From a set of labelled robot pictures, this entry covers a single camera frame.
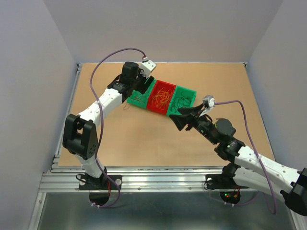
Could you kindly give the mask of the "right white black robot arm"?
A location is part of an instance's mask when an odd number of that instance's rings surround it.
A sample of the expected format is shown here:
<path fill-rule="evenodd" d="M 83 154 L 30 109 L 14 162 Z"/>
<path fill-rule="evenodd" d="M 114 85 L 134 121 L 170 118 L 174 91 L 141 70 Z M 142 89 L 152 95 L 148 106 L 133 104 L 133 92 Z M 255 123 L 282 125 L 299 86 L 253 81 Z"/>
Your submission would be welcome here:
<path fill-rule="evenodd" d="M 212 144 L 220 158 L 230 163 L 221 174 L 226 187 L 249 187 L 279 199 L 293 212 L 307 214 L 307 170 L 289 168 L 275 162 L 235 138 L 232 123 L 225 118 L 213 122 L 202 105 L 181 108 L 170 115 L 178 130 L 194 128 Z"/>

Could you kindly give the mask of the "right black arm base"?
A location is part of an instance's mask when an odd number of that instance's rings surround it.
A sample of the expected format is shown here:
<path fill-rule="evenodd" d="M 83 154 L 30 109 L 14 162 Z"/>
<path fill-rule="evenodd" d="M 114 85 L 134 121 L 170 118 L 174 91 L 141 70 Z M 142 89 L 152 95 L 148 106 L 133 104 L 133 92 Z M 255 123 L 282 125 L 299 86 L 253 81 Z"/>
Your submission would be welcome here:
<path fill-rule="evenodd" d="M 248 189 L 246 186 L 239 186 L 233 179 L 238 168 L 240 168 L 238 165 L 229 163 L 227 166 L 223 167 L 221 173 L 207 174 L 205 176 L 203 188 L 207 191 L 212 191 L 215 189 L 237 189 L 239 187 Z"/>

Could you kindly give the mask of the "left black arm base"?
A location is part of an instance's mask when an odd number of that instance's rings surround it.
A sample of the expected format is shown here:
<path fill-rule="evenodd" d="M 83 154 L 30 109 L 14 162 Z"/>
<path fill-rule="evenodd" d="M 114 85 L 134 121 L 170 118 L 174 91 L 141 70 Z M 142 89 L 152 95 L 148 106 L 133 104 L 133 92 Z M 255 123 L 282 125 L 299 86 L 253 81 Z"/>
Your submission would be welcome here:
<path fill-rule="evenodd" d="M 115 185 L 103 174 L 100 178 L 91 177 L 88 174 L 77 174 L 75 178 L 79 181 L 79 190 L 117 190 L 117 186 L 121 189 L 121 175 L 110 175 L 109 176 L 114 182 L 118 181 L 118 185 Z"/>

